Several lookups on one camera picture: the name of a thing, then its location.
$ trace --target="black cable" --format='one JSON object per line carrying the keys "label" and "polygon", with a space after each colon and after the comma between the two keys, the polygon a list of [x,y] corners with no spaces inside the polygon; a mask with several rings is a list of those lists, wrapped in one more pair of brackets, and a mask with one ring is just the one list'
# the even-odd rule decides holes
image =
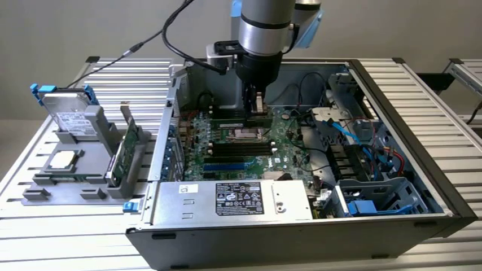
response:
{"label": "black cable", "polygon": [[263,133],[263,136],[266,136],[270,131],[271,131],[271,128],[267,129],[267,131]]}
{"label": "black cable", "polygon": [[295,24],[294,29],[293,29],[293,39],[291,39],[290,48],[289,48],[287,51],[283,53],[283,55],[286,55],[289,52],[291,52],[293,48],[295,48],[295,43],[297,43],[297,40],[298,40],[298,35],[299,35],[299,25]]}
{"label": "black cable", "polygon": [[211,71],[218,72],[220,75],[226,74],[226,69],[220,69],[210,64],[207,64],[206,62],[202,62],[200,60],[198,60],[196,58],[194,58],[192,56],[187,55],[187,53],[184,53],[183,51],[180,51],[176,47],[172,46],[172,44],[168,42],[167,40],[167,28],[170,27],[170,25],[174,23],[175,18],[178,17],[178,15],[180,14],[180,12],[184,10],[184,8],[187,8],[187,6],[194,2],[195,0],[187,0],[184,1],[184,3],[180,5],[180,7],[174,11],[174,13],[171,14],[171,16],[168,17],[168,19],[166,20],[164,26],[163,26],[163,31],[162,31],[162,37],[163,37],[163,42],[166,44],[166,47],[175,53],[178,54],[182,58],[184,58],[186,60],[196,63],[199,66],[204,67],[206,69],[210,69]]}
{"label": "black cable", "polygon": [[278,101],[278,99],[283,96],[283,94],[287,92],[287,90],[290,89],[291,86],[294,86],[297,88],[297,91],[299,92],[299,86],[295,83],[289,84],[286,86],[286,88],[283,89],[283,91],[277,96],[277,98],[274,98],[273,101],[269,102],[269,104],[273,104],[275,101]]}
{"label": "black cable", "polygon": [[106,64],[104,66],[102,66],[99,69],[96,69],[95,71],[84,74],[83,76],[80,76],[72,83],[68,84],[68,86],[66,86],[66,89],[70,88],[71,86],[74,86],[82,79],[84,79],[87,76],[90,76],[91,74],[102,71],[103,69],[106,69],[107,67],[110,67],[111,65],[114,65],[119,60],[122,60],[123,58],[128,57],[130,55],[132,55],[135,52],[139,51],[139,49],[146,45],[146,43],[148,43],[151,40],[154,40],[163,32],[163,29],[160,29],[151,37],[148,37],[144,41],[140,41],[139,43],[136,43],[123,54],[119,58],[116,58],[111,63]]}
{"label": "black cable", "polygon": [[322,88],[322,96],[323,96],[323,94],[325,94],[325,90],[326,90],[326,79],[325,79],[323,75],[322,75],[319,72],[309,72],[309,73],[303,76],[303,78],[302,78],[302,80],[301,80],[301,82],[299,82],[299,88],[298,88],[298,106],[301,106],[301,104],[303,103],[303,95],[302,95],[303,82],[305,82],[305,79],[306,79],[310,75],[318,75],[319,78],[322,79],[322,86],[323,86],[323,88]]}
{"label": "black cable", "polygon": [[470,116],[470,119],[469,119],[469,121],[466,122],[467,124],[470,124],[470,123],[474,121],[476,115],[477,115],[477,113],[480,112],[481,109],[482,109],[482,102],[481,102],[480,105],[477,106],[477,108],[476,108],[476,110],[474,110],[474,112],[473,112],[473,115]]}
{"label": "black cable", "polygon": [[200,109],[200,108],[199,108],[199,105],[200,105],[200,102],[202,102],[202,97],[203,97],[204,95],[211,96],[211,100],[214,100],[214,95],[212,95],[211,92],[208,92],[208,91],[200,92],[199,95],[198,95],[198,100],[196,100],[196,109]]}
{"label": "black cable", "polygon": [[306,171],[306,172],[315,172],[315,171],[319,171],[319,170],[322,170],[322,169],[325,169],[325,168],[330,167],[330,165],[325,165],[323,167],[319,167],[318,169],[306,169],[306,168],[302,168],[302,166],[301,166],[301,165],[299,165],[298,167],[299,167],[299,169],[301,169],[302,171]]}
{"label": "black cable", "polygon": [[120,59],[123,59],[126,56],[122,55],[118,59],[115,59],[111,63],[106,64],[104,66],[102,66],[99,69],[96,69],[95,71],[84,74],[83,76],[80,76],[72,83],[70,83],[67,86],[66,86],[66,89],[68,89],[71,86],[74,86],[76,83],[79,83],[79,81],[82,79],[84,79],[87,76],[90,76],[91,74],[102,71],[103,69],[106,69],[108,66],[111,66],[112,64],[115,64]]}
{"label": "black cable", "polygon": [[[299,115],[290,123],[290,126],[287,127],[286,132],[289,133],[293,127],[293,123],[295,122],[295,120],[298,120],[301,117],[305,117],[306,115],[310,115],[310,113],[305,113],[303,115]],[[321,153],[326,154],[326,151],[321,150],[319,148],[307,148],[303,146],[297,145],[293,140],[290,139],[290,137],[287,137],[287,140],[290,141],[291,145],[294,145],[297,148],[299,148],[301,150],[305,151],[319,151]]]}

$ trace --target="blue plastic clip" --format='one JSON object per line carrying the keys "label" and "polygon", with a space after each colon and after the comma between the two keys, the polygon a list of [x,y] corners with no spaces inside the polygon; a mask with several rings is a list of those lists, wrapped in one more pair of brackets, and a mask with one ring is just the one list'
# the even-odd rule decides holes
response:
{"label": "blue plastic clip", "polygon": [[354,200],[349,203],[349,211],[353,216],[387,216],[407,215],[413,210],[409,204],[398,210],[377,211],[375,204],[371,200]]}
{"label": "blue plastic clip", "polygon": [[124,202],[122,206],[122,211],[124,213],[136,213],[139,211],[139,203],[136,202]]}
{"label": "blue plastic clip", "polygon": [[39,96],[39,84],[38,83],[34,83],[31,85],[31,90],[32,90],[34,97],[38,99],[39,105],[44,106],[44,102],[43,102],[43,100],[40,99],[40,96]]}
{"label": "blue plastic clip", "polygon": [[96,93],[94,92],[94,89],[90,87],[90,85],[84,86],[84,92],[88,98],[91,99],[91,105],[98,106],[99,101],[98,101]]}
{"label": "blue plastic clip", "polygon": [[233,0],[231,3],[231,17],[241,17],[242,16],[242,8],[243,8],[243,1],[242,0]]}
{"label": "blue plastic clip", "polygon": [[303,35],[298,39],[295,48],[310,48],[311,42],[313,42],[313,40],[315,38],[315,34],[318,32],[319,25],[322,23],[322,17],[323,17],[323,9],[321,9],[318,11],[315,19],[313,20]]}
{"label": "blue plastic clip", "polygon": [[40,87],[39,92],[52,93],[56,89],[58,87],[55,85],[44,85]]}

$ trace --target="gray cylinder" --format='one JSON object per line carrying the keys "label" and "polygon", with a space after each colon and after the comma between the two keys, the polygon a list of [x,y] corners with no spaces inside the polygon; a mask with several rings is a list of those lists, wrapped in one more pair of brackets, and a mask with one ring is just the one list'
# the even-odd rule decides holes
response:
{"label": "gray cylinder", "polygon": [[241,13],[246,18],[263,24],[290,22],[295,0],[245,0]]}
{"label": "gray cylinder", "polygon": [[254,55],[278,54],[286,45],[295,0],[245,0],[239,43]]}

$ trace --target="green circuit board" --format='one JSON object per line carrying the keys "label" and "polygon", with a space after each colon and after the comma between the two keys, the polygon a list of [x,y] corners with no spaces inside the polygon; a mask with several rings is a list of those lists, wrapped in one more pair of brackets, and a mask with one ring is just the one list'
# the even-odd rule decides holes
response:
{"label": "green circuit board", "polygon": [[[289,173],[294,180],[303,180],[305,184],[313,180],[313,174],[301,170],[298,164],[294,163],[293,158],[297,156],[298,161],[302,161],[307,153],[305,150],[297,148],[286,137],[286,131],[295,119],[282,119],[282,114],[290,114],[290,111],[283,109],[273,109],[273,126],[271,129],[259,129],[259,137],[257,139],[233,139],[233,131],[228,129],[211,130],[210,117],[206,113],[199,113],[191,120],[191,138],[195,140],[198,136],[198,143],[190,143],[186,146],[186,181],[202,180],[254,180],[262,179],[266,172],[285,172]],[[291,131],[297,131],[298,124],[291,124]],[[233,142],[269,142],[274,141],[274,147],[278,149],[271,156],[247,156],[245,158],[245,170],[239,171],[216,171],[215,178],[207,179],[203,177],[204,158],[210,157],[207,149],[210,141],[216,143]],[[303,146],[303,141],[294,141],[295,144]]]}

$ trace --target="black bracket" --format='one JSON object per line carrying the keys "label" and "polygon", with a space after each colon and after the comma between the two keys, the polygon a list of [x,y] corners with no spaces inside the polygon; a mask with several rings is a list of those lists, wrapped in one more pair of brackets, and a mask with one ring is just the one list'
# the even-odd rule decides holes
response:
{"label": "black bracket", "polygon": [[418,73],[417,75],[437,94],[450,87],[455,79],[449,73]]}
{"label": "black bracket", "polygon": [[86,59],[86,63],[98,63],[100,60],[100,56],[90,56],[87,59]]}
{"label": "black bracket", "polygon": [[239,41],[218,41],[214,43],[214,51],[219,55],[246,54]]}

